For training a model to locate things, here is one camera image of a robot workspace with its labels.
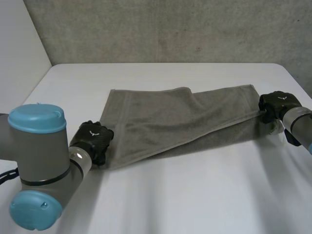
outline light blue cap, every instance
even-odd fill
[[[49,104],[28,104],[11,111],[9,124],[28,133],[55,133],[66,127],[62,108]]]
[[[14,222],[28,230],[48,229],[61,214],[62,206],[55,198],[34,190],[19,192],[10,205]]]

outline white table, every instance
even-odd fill
[[[99,120],[111,89],[193,92],[253,84],[260,93],[312,100],[276,64],[63,64],[51,68],[25,103],[62,107],[68,138]],[[14,168],[2,161],[0,171]],[[18,179],[0,187],[0,233],[34,233],[13,223]],[[45,234],[310,234],[312,156],[283,135],[111,172],[90,172],[62,217]]]

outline black cable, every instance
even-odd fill
[[[15,179],[19,175],[20,174],[19,174],[18,168],[0,174],[0,185],[3,184],[4,182],[6,182],[9,179]]]

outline gray towel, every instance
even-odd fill
[[[262,124],[252,85],[192,94],[111,90],[100,123],[115,132],[104,169],[154,156],[168,157],[281,132],[278,121]]]

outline gray wall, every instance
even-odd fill
[[[273,62],[312,96],[311,0],[24,0],[52,64]]]

